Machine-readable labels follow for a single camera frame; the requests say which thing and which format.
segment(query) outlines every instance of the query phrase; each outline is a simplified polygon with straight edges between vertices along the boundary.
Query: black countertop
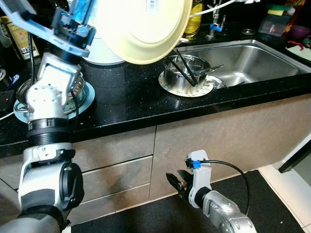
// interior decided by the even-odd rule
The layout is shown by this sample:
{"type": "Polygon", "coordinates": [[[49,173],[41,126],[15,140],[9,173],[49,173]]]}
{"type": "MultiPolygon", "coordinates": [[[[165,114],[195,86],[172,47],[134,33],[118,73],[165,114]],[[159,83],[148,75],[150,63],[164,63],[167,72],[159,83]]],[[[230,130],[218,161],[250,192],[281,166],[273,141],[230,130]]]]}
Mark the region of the black countertop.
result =
{"type": "MultiPolygon", "coordinates": [[[[195,44],[228,41],[225,37],[209,42],[202,38],[195,44]]],[[[280,38],[257,35],[255,39],[311,66],[308,61],[286,51],[280,38]]],[[[311,92],[310,73],[216,89],[199,98],[184,98],[168,93],[159,85],[162,61],[143,66],[125,62],[108,67],[82,61],[81,67],[84,79],[95,89],[96,101],[80,115],[78,126],[74,120],[70,122],[73,142],[311,92]]],[[[20,74],[24,80],[28,79],[29,69],[20,74]]],[[[0,121],[0,158],[21,154],[27,147],[26,133],[27,125],[15,116],[0,121]]]]}

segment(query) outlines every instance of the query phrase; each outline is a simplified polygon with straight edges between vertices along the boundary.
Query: cream plate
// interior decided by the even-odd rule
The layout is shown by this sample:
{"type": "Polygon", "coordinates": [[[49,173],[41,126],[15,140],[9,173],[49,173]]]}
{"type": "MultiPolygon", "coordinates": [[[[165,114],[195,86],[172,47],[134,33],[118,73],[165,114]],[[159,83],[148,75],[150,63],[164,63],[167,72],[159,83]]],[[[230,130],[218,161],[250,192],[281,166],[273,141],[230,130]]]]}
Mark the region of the cream plate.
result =
{"type": "Polygon", "coordinates": [[[172,89],[168,88],[165,84],[164,84],[164,80],[163,80],[163,76],[164,76],[164,72],[162,72],[159,76],[159,83],[160,85],[167,90],[168,92],[177,95],[177,96],[183,96],[183,97],[199,97],[199,96],[204,96],[206,94],[208,94],[209,92],[211,92],[214,88],[214,85],[212,83],[207,83],[206,85],[203,85],[202,88],[200,90],[197,90],[195,92],[192,93],[183,93],[183,92],[178,92],[178,91],[173,91],[172,89]]]}
{"type": "Polygon", "coordinates": [[[192,0],[96,0],[92,19],[108,47],[134,64],[166,56],[182,36],[192,0]]]}

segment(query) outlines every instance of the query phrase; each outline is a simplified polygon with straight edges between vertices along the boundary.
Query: bottle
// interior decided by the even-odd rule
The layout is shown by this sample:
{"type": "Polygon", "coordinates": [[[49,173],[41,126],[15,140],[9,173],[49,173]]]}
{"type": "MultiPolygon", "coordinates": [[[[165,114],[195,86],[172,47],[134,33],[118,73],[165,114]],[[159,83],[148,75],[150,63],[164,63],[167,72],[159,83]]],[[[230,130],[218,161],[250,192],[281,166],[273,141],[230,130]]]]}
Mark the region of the bottle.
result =
{"type": "MultiPolygon", "coordinates": [[[[191,15],[203,11],[204,0],[193,0],[191,15]]],[[[189,18],[183,38],[194,40],[199,31],[202,15],[189,18]]]]}

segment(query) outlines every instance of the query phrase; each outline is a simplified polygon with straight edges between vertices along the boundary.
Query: metal pot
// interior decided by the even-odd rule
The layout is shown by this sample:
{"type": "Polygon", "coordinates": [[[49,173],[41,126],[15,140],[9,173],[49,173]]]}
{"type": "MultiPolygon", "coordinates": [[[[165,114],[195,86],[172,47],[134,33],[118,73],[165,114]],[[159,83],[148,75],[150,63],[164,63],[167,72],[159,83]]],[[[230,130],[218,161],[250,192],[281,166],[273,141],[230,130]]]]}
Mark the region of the metal pot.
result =
{"type": "MultiPolygon", "coordinates": [[[[77,81],[74,83],[73,86],[73,93],[76,96],[78,106],[80,107],[82,103],[84,102],[84,99],[86,97],[85,91],[84,91],[84,84],[85,81],[83,79],[83,75],[80,72],[80,75],[78,76],[77,81]]],[[[26,82],[24,82],[17,90],[16,92],[16,99],[19,101],[19,104],[14,106],[14,110],[19,113],[25,113],[28,112],[27,103],[26,103],[26,93],[28,89],[31,86],[31,80],[28,79],[26,82]]],[[[68,93],[67,95],[67,104],[64,109],[65,114],[70,114],[73,111],[75,111],[75,104],[72,98],[71,93],[68,93]]]]}
{"type": "MultiPolygon", "coordinates": [[[[217,67],[210,67],[210,64],[202,58],[192,55],[182,55],[188,67],[192,71],[194,77],[198,81],[198,84],[192,86],[184,76],[171,64],[168,59],[164,60],[164,77],[163,82],[167,88],[177,93],[195,93],[202,89],[206,85],[207,73],[213,72],[223,65],[217,67]]],[[[170,58],[183,70],[187,76],[190,76],[185,65],[178,55],[170,56],[170,58]]]]}

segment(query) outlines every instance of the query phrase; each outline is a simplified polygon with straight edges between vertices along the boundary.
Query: stainless steel sink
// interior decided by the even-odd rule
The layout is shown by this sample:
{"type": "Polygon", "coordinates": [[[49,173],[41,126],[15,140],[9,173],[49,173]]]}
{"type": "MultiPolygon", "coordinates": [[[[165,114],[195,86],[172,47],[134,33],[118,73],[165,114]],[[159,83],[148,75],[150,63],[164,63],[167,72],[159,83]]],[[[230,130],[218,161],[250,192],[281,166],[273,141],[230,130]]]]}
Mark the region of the stainless steel sink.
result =
{"type": "Polygon", "coordinates": [[[224,64],[224,68],[210,75],[221,79],[227,86],[311,73],[310,67],[256,40],[189,46],[178,50],[182,54],[203,58],[212,67],[224,64]]]}

